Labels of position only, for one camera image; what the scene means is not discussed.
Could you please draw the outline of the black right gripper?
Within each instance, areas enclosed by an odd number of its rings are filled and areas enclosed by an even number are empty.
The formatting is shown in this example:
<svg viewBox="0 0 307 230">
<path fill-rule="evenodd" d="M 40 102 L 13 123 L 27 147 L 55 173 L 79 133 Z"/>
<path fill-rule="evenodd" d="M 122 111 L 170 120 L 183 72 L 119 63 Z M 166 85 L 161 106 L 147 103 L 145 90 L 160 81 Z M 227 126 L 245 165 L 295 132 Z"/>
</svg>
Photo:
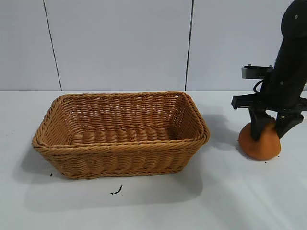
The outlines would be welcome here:
<svg viewBox="0 0 307 230">
<path fill-rule="evenodd" d="M 300 96 L 307 81 L 307 62 L 289 62 L 275 66 L 245 65 L 242 68 L 244 79 L 259 80 L 252 94 L 235 95 L 231 105 L 234 109 L 247 108 L 251 120 L 251 137 L 259 140 L 267 123 L 272 121 L 266 111 L 277 113 L 276 132 L 281 139 L 290 129 L 303 122 L 298 112 Z"/>
</svg>

